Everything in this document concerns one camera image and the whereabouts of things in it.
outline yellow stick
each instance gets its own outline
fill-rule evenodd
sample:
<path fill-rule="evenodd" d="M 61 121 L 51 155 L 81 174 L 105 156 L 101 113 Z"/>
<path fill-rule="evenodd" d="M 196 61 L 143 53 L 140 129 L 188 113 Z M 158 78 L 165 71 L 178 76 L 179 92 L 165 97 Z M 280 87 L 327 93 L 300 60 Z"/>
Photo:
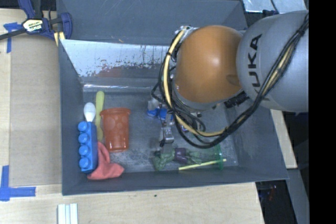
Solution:
<path fill-rule="evenodd" d="M 219 163 L 219 162 L 220 161 L 210 161 L 210 162 L 204 162 L 204 163 L 201 163 L 201 164 L 186 165 L 186 166 L 181 166 L 178 169 L 179 170 L 185 170 L 185 169 L 196 168 L 196 167 L 200 167 L 200 166 L 216 164 L 216 163 Z"/>

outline toy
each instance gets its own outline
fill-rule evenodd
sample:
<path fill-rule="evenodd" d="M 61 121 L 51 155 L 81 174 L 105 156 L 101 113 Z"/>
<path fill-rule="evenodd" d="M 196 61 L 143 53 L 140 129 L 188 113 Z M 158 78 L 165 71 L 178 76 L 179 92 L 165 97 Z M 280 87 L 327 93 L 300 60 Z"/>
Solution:
<path fill-rule="evenodd" d="M 98 91 L 96 94 L 96 127 L 97 127 L 97 139 L 102 142 L 103 130 L 100 127 L 100 112 L 103 110 L 105 94 L 103 91 Z"/>
<path fill-rule="evenodd" d="M 82 121 L 78 124 L 78 130 L 79 167 L 88 174 L 96 169 L 98 163 L 97 128 L 92 122 Z"/>
<path fill-rule="evenodd" d="M 107 148 L 98 141 L 98 167 L 87 177 L 90 180 L 100 180 L 119 177 L 124 168 L 117 163 L 110 163 L 110 154 Z"/>

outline blue toy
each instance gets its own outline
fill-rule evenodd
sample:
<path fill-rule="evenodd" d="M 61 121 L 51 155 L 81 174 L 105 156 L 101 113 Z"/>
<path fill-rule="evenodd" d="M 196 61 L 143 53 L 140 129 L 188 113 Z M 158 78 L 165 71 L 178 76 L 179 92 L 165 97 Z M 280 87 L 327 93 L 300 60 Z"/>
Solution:
<path fill-rule="evenodd" d="M 97 127 L 92 122 L 82 121 L 78 124 L 80 132 L 78 142 L 80 147 L 79 167 L 83 173 L 92 173 L 98 165 Z"/>

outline gray bin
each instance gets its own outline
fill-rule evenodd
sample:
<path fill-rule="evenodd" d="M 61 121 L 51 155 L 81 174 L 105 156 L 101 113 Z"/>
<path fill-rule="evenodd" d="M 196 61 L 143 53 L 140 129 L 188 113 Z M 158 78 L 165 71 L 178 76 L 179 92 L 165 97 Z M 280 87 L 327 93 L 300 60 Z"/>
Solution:
<path fill-rule="evenodd" d="M 57 0 L 57 12 L 69 12 L 74 24 L 71 39 L 59 44 L 63 195 L 288 178 L 272 117 L 265 108 L 259 108 L 236 133 L 221 142 L 223 157 L 227 159 L 223 170 L 203 167 L 179 172 L 177 163 L 169 163 L 165 170 L 155 171 L 151 157 L 153 141 L 159 137 L 161 123 L 146 114 L 146 106 L 150 91 L 157 81 L 160 60 L 150 68 L 148 62 L 144 62 L 144 65 L 132 63 L 130 66 L 125 61 L 118 68 L 111 65 L 107 74 L 81 72 L 84 59 L 92 69 L 99 66 L 94 52 L 100 52 L 101 48 L 111 48 L 111 51 L 119 49 L 121 54 L 123 48 L 132 48 L 132 55 L 125 57 L 142 53 L 143 46 L 151 48 L 147 50 L 146 56 L 149 58 L 154 55 L 155 49 L 165 52 L 174 32 L 182 25 L 225 25 L 245 30 L 247 26 L 240 2 Z M 104 90 L 106 94 L 104 108 L 124 106 L 131 110 L 130 148 L 125 153 L 111 154 L 111 161 L 125 168 L 121 177 L 92 181 L 78 166 L 77 124 L 85 119 L 84 104 L 94 103 L 98 90 Z M 233 121 L 249 105 L 250 101 L 246 101 L 229 110 L 219 107 L 204 112 L 203 120 L 210 131 L 218 130 Z M 188 145 L 176 129 L 173 129 L 173 134 L 174 146 L 197 150 Z"/>

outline small blue object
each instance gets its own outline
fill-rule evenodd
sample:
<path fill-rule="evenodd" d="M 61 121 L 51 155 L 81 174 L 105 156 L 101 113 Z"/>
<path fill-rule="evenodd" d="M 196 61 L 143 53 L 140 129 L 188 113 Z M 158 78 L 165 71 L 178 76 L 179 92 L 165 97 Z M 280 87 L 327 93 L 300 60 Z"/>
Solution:
<path fill-rule="evenodd" d="M 34 197 L 36 187 L 10 188 L 8 186 L 9 166 L 2 167 L 0 201 L 9 201 L 12 197 Z"/>
<path fill-rule="evenodd" d="M 22 25 L 18 23 L 9 23 L 9 24 L 4 24 L 4 28 L 10 33 L 15 30 L 20 30 L 22 29 Z M 10 53 L 12 51 L 12 38 L 7 39 L 7 53 Z"/>
<path fill-rule="evenodd" d="M 90 174 L 98 165 L 97 127 L 92 122 L 82 121 L 78 124 L 78 130 L 79 167 L 83 173 Z"/>
<path fill-rule="evenodd" d="M 151 116 L 151 117 L 156 117 L 159 114 L 159 110 L 158 108 L 153 109 L 153 110 L 148 110 L 147 109 L 147 115 Z"/>
<path fill-rule="evenodd" d="M 159 111 L 159 118 L 160 118 L 160 120 L 161 121 L 165 121 L 166 116 L 167 116 L 167 109 L 166 108 L 160 109 L 160 111 Z"/>

